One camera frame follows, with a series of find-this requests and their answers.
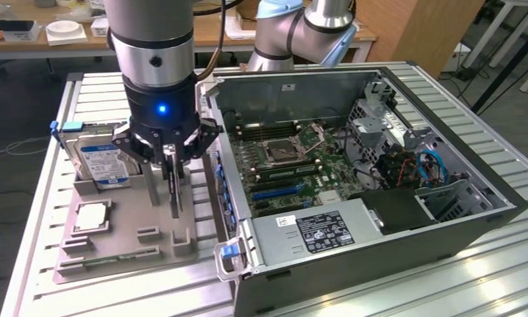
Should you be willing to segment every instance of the motherboard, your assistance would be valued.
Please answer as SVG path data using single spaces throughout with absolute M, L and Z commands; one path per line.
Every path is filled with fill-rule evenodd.
M 324 122 L 238 126 L 232 149 L 255 217 L 346 201 L 364 190 L 336 131 Z

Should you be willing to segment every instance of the screw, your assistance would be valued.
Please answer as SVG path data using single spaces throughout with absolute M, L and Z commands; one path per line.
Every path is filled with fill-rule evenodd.
M 160 66 L 162 66 L 162 58 L 160 58 L 159 56 L 151 57 L 151 59 L 150 59 L 150 64 L 151 64 L 154 67 L 160 67 Z

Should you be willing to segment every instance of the blue cable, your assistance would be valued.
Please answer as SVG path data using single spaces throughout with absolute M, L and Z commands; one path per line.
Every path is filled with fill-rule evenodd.
M 418 157 L 416 157 L 416 165 L 419 166 L 419 172 L 420 175 L 423 176 L 423 178 L 426 178 L 427 180 L 430 180 L 431 178 L 428 177 L 428 174 L 424 172 L 423 169 L 423 160 L 420 159 L 420 156 L 426 154 L 426 155 L 431 155 L 434 156 L 434 158 L 436 159 L 436 163 L 440 165 L 440 171 L 442 171 L 442 177 L 444 179 L 444 184 L 448 182 L 448 173 L 447 173 L 447 168 L 444 166 L 444 162 L 442 160 L 442 157 L 439 155 L 438 152 L 432 151 L 432 150 L 423 150 Z

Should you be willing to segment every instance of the floor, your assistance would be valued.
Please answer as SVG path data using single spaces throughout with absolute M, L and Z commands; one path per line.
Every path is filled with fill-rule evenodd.
M 482 22 L 480 25 L 470 27 L 464 37 L 468 46 L 474 47 L 487 26 L 488 24 Z M 499 31 L 488 48 L 492 48 L 504 36 L 506 32 Z M 248 59 L 247 54 L 238 57 L 240 62 L 246 62 Z M 118 63 L 112 57 L 104 58 L 102 63 L 96 63 L 92 58 L 79 58 L 56 59 L 53 64 L 56 75 L 60 78 L 65 78 L 71 72 L 118 71 Z M 228 64 L 230 54 L 223 54 L 220 65 L 227 66 Z M 9 72 L 9 79 L 0 79 L 0 149 L 15 141 L 47 136 L 48 124 L 56 117 L 64 87 L 61 82 L 51 78 L 43 60 L 13 61 L 5 65 L 5 68 Z M 527 68 L 528 57 L 508 77 L 502 89 L 523 74 Z M 478 77 L 474 80 L 464 94 L 471 104 L 478 100 L 500 70 L 502 66 L 498 69 L 487 67 L 486 71 L 491 79 Z M 458 89 L 463 89 L 466 83 L 459 80 L 454 80 L 454 83 L 451 80 L 442 81 L 444 87 L 458 94 Z M 528 156 L 528 93 L 518 90 L 521 83 L 484 113 L 483 119 Z M 45 142 L 37 141 L 17 147 L 13 151 L 28 153 L 39 151 L 44 146 Z M 23 219 L 29 211 L 32 192 L 37 185 L 44 156 L 45 153 L 24 156 L 0 154 L 0 192 L 11 192 L 0 195 L 0 221 L 17 222 L 11 225 L 0 225 L 0 277 L 7 278 L 13 269 L 24 230 Z M 8 281 L 0 280 L 0 309 L 7 286 Z

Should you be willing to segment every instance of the aluminum extrusion table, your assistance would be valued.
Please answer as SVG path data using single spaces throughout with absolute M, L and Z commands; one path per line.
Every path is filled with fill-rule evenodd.
M 415 65 L 400 62 L 368 65 L 387 66 L 392 70 L 528 201 L 528 159 L 452 94 Z M 399 96 L 398 101 L 398 109 L 408 121 L 416 127 L 424 126 L 414 107 Z M 120 73 L 71 76 L 59 110 L 60 122 L 107 122 L 124 120 L 128 115 Z M 203 168 L 202 163 L 194 162 L 194 168 Z M 230 316 L 231 288 L 216 278 L 211 254 L 216 229 L 206 178 L 203 173 L 198 175 L 198 261 L 180 267 L 160 267 L 56 285 L 52 275 L 72 195 L 73 167 L 56 141 L 51 141 L 3 317 Z M 528 210 L 506 227 L 486 234 L 454 258 L 263 316 L 387 315 L 528 316 Z

